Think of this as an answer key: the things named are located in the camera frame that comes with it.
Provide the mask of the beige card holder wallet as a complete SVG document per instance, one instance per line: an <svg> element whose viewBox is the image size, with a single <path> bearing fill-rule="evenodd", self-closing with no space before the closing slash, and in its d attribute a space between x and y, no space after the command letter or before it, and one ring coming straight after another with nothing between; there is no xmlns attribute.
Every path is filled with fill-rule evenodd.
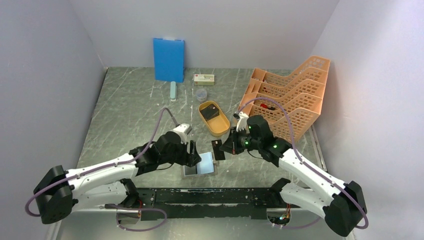
<svg viewBox="0 0 424 240"><path fill-rule="evenodd" d="M201 161L195 165L197 167L197 175L184 176L184 167L181 167L181 177L183 179L202 177L202 176L212 176L218 173L219 162L215 160L214 154L212 152L205 152L199 155Z"/></svg>

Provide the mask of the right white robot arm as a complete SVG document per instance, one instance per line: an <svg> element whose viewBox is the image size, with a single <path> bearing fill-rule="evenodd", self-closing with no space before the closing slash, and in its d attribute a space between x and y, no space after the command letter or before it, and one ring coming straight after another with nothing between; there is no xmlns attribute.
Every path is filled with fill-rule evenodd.
<svg viewBox="0 0 424 240"><path fill-rule="evenodd" d="M283 168L307 185L300 187L288 179L276 184L270 193L275 207L285 203L301 207L319 216L336 234L347 237L366 219L367 207L362 187L346 183L314 165L283 138L274 136L261 115L235 113L236 126L230 128L220 150L238 155L256 150L261 159Z"/></svg>

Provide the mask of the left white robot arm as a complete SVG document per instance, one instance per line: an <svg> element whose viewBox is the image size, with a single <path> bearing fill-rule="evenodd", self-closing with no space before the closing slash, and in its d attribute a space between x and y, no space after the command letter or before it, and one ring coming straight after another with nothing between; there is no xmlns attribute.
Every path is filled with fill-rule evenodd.
<svg viewBox="0 0 424 240"><path fill-rule="evenodd" d="M25 211L48 225L89 207L132 208L140 199L133 178L153 172L162 164L193 167L200 161L195 141L183 142L178 133L169 131L157 141L147 142L103 163L69 170L64 170L62 165L52 167L28 201L36 202L38 213L30 211L29 203Z"/></svg>

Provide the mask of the black VIP card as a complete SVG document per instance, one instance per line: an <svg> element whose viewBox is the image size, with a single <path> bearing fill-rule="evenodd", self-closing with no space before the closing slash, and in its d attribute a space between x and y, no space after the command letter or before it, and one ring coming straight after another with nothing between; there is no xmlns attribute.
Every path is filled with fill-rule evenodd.
<svg viewBox="0 0 424 240"><path fill-rule="evenodd" d="M222 143L222 140L221 139L216 139L216 140L212 140L211 141L213 155L214 155L214 159L216 161L224 161L224 160L226 160L225 152L220 149L220 147L222 146L222 144L223 143Z"/></svg>
<svg viewBox="0 0 424 240"><path fill-rule="evenodd" d="M188 166L185 166L184 168L183 168L183 174L184 174L184 176L195 176L195 175L197 175L198 174L198 170L197 170L197 167L196 166L193 166L193 167L188 167Z"/></svg>

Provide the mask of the yellow oval tray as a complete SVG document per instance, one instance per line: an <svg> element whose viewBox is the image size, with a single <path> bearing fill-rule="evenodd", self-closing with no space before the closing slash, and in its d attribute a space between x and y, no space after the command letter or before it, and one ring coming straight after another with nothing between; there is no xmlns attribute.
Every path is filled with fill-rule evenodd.
<svg viewBox="0 0 424 240"><path fill-rule="evenodd" d="M214 104L214 105L217 106L217 108L219 109L219 115L217 117L209 120L209 121L206 121L202 117L200 110L206 108L210 104ZM215 101L208 100L208 101L201 103L198 107L198 112L199 112L200 119L206 125L206 127L208 128L211 135L213 135L215 137L219 137L219 136L222 136L229 131L230 121Z"/></svg>

